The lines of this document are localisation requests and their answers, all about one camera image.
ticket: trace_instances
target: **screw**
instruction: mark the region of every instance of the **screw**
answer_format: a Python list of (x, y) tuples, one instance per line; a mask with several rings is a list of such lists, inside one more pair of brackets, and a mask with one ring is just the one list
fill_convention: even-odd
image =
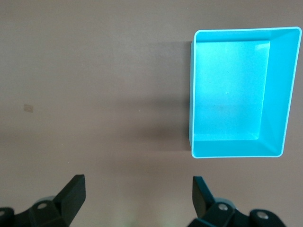
[(37, 206), (37, 209), (43, 209), (43, 208), (45, 208), (45, 207), (47, 207), (47, 204), (44, 202), (44, 203), (39, 204), (39, 205)]
[(268, 215), (266, 213), (262, 212), (262, 211), (258, 211), (257, 216), (261, 219), (268, 219), (269, 218)]
[(220, 210), (227, 211), (227, 210), (228, 210), (228, 207), (227, 207), (225, 204), (220, 203), (220, 204), (219, 204), (219, 209), (220, 209)]

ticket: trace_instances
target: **cyan container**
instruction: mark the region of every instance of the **cyan container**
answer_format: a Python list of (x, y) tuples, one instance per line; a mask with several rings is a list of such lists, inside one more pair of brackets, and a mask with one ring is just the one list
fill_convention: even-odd
[(282, 155), (301, 34), (299, 27), (196, 32), (190, 70), (193, 157)]

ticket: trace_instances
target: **small label sticker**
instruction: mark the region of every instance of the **small label sticker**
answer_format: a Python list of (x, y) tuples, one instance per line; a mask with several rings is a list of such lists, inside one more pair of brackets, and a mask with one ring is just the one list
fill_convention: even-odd
[(34, 111), (34, 106), (24, 104), (24, 111), (32, 113)]

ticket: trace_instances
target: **metal bolt head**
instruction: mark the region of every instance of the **metal bolt head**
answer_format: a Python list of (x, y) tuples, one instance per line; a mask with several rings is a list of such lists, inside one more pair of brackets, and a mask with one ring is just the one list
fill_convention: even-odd
[(269, 218), (268, 215), (266, 213), (262, 212), (262, 211), (258, 211), (257, 216), (261, 219), (268, 219)]
[(228, 207), (225, 204), (223, 204), (223, 203), (220, 203), (218, 207), (219, 207), (220, 210), (223, 210), (223, 211), (227, 211), (228, 210)]

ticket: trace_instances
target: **blue plastic tray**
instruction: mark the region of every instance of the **blue plastic tray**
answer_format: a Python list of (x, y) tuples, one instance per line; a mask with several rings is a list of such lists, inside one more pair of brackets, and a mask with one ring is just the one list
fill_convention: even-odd
[(196, 32), (190, 76), (193, 157), (282, 155), (301, 33), (299, 27)]

